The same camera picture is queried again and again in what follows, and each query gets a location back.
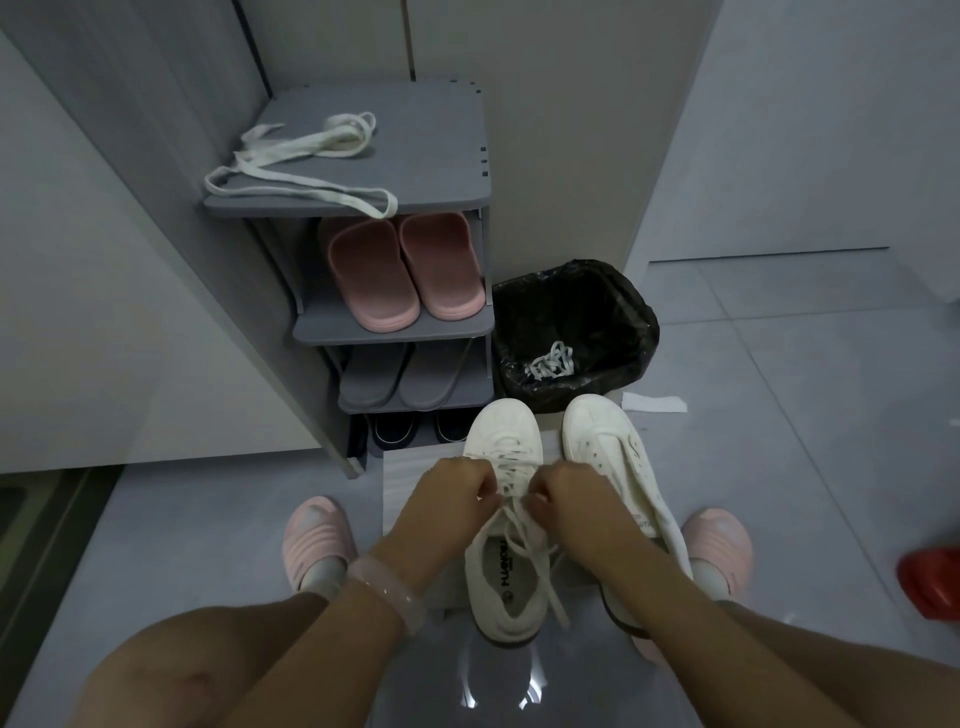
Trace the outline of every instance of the paper scrap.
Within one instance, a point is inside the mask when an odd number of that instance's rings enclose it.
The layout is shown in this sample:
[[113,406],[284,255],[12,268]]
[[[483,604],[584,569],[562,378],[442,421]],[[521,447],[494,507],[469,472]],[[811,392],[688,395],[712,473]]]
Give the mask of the paper scrap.
[[621,409],[628,412],[682,412],[686,413],[686,402],[679,397],[644,397],[633,392],[624,392]]

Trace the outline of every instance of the black garbage bag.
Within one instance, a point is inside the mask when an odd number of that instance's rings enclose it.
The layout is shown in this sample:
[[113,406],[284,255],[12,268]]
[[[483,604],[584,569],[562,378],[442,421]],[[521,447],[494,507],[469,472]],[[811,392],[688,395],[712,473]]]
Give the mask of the black garbage bag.
[[[660,341],[653,309],[613,266],[570,260],[493,287],[493,359],[500,394],[534,412],[562,412],[577,395],[605,395],[643,376]],[[574,373],[537,381],[524,367],[555,341]]]

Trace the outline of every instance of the pink plastic bangle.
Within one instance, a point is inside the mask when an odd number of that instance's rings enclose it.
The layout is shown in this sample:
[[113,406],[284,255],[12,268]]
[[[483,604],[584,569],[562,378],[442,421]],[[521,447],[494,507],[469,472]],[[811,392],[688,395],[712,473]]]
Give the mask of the pink plastic bangle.
[[347,576],[361,584],[366,584],[377,596],[394,608],[403,623],[407,634],[415,635],[426,621],[426,608],[423,601],[400,581],[396,574],[370,555],[361,556],[350,564]]

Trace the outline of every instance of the gray shoe rack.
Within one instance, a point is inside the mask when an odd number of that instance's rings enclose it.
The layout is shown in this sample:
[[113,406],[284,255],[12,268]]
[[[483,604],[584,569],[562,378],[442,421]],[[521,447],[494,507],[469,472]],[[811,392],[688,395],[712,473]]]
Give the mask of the gray shoe rack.
[[[283,123],[274,134],[296,138],[319,131],[333,114],[371,111],[376,132],[363,155],[296,159],[274,168],[347,186],[385,187],[396,195],[400,215],[464,212],[487,289],[487,304],[467,319],[440,321],[422,307],[416,322],[399,331],[373,333],[361,327],[347,309],[317,240],[318,219],[355,214],[349,207],[274,196],[210,195],[204,200],[211,214],[245,218],[256,228],[296,304],[294,339],[322,349],[339,377],[349,370],[358,347],[399,342],[412,350],[418,342],[470,339],[461,373],[439,408],[480,406],[493,399],[493,306],[488,276],[491,178],[482,100],[480,86],[465,81],[311,85],[278,94],[257,120],[257,124]],[[236,175],[226,186],[263,183]],[[371,357],[364,358],[369,369]],[[376,372],[365,374],[375,382]],[[376,407],[343,404],[342,408],[368,418],[409,409],[397,391]],[[427,439],[433,436],[432,424],[424,418],[415,444],[424,444],[425,428],[430,432]],[[378,449],[369,451],[376,454]]]

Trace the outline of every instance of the red object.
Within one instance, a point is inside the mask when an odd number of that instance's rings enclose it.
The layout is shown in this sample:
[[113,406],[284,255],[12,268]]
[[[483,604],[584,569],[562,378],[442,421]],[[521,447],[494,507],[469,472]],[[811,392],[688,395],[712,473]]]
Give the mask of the red object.
[[929,548],[897,564],[903,592],[927,619],[960,620],[960,548]]

